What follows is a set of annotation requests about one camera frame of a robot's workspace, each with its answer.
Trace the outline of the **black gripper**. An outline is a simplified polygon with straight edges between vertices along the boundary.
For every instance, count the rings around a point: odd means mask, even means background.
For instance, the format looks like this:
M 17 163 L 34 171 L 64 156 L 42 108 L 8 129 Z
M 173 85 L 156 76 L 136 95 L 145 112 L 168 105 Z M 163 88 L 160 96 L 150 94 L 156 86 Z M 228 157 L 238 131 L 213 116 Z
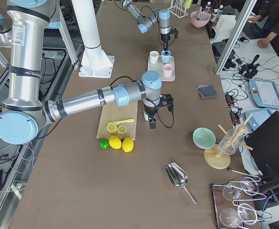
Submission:
M 177 39 L 178 30 L 172 27 L 166 27 L 166 28 L 160 27 L 159 32 L 160 32 L 161 41 L 163 43 L 164 52 L 166 53 L 168 52 L 170 36 L 174 35 L 175 39 Z
M 155 114 L 160 108 L 166 107 L 171 113 L 173 113 L 173 97 L 171 94 L 161 94 L 160 97 L 154 101 L 150 99 L 143 100 L 144 111 L 147 113 L 148 117 L 155 117 Z M 149 120 L 150 129 L 156 129 L 156 120 Z

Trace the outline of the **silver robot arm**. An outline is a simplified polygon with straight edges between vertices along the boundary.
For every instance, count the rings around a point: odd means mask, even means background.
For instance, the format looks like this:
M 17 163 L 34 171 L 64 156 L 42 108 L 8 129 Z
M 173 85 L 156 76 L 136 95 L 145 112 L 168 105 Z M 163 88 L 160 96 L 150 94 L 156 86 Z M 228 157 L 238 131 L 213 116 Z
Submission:
M 152 15 L 144 16 L 132 0 L 121 0 L 123 10 L 137 22 L 141 33 L 146 33 L 159 24 L 159 34 L 165 52 L 172 32 L 168 9 L 152 10 Z M 108 56 L 101 47 L 95 10 L 92 0 L 72 0 L 83 41 L 81 77 L 110 78 L 114 56 Z M 115 103 L 125 106 L 142 100 L 150 129 L 156 128 L 155 114 L 163 101 L 170 101 L 170 94 L 161 94 L 162 78 L 156 71 L 143 73 L 141 80 L 134 83 L 120 83 L 95 89 L 88 93 L 56 101 L 40 101 L 40 84 L 56 87 L 64 78 L 55 70 L 48 81 L 42 79 L 41 63 L 45 28 L 63 27 L 64 17 L 60 16 L 59 0 L 8 0 L 7 13 L 12 19 L 11 58 L 9 68 L 9 94 L 2 102 L 0 114 L 0 139 L 13 145 L 21 145 L 34 140 L 37 134 L 50 123 L 67 118 L 72 114 Z M 66 48 L 73 43 L 61 36 Z
M 171 35 L 178 37 L 178 30 L 170 26 L 170 12 L 168 9 L 154 9 L 147 17 L 135 6 L 132 0 L 122 0 L 121 5 L 136 20 L 139 31 L 144 34 L 156 24 L 159 25 L 160 39 L 163 43 L 165 54 L 168 54 L 168 46 Z

